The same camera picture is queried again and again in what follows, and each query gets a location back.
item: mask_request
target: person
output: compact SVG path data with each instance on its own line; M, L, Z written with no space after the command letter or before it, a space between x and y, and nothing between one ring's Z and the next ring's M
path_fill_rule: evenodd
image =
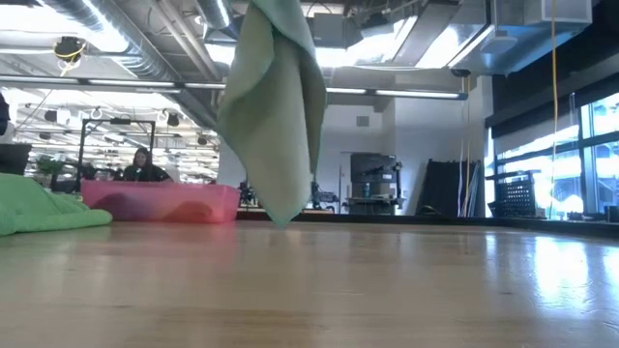
M125 181L173 182L167 173L153 164L153 158L146 148L139 148L133 156L133 164L125 169Z
M0 93L0 144L12 144L15 126L11 123L9 105Z

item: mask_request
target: wooden floor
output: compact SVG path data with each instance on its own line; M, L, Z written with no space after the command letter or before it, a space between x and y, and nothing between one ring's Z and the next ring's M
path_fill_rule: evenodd
M467 227L0 239L0 347L619 347L619 245Z

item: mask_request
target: woman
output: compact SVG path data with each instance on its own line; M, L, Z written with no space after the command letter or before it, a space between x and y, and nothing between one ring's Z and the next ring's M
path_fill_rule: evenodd
M153 164L151 154L146 148L139 148L135 152L133 164L125 169L125 181L173 182L163 169Z

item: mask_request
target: yellow cable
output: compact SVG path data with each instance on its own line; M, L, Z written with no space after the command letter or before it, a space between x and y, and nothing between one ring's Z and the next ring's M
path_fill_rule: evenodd
M559 123L559 94L557 91L557 41L556 41L557 0L552 0L550 38L552 40L552 98L554 102L554 134L552 136L552 176L550 178L550 216L554 203L554 160L557 153L557 125Z

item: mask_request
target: machine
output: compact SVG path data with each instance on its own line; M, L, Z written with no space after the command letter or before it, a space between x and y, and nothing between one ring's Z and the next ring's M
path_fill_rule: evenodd
M395 156L380 154L352 154L350 181L352 194L346 198L351 215L395 215L401 208L399 173L401 163ZM396 184L396 194L391 193Z

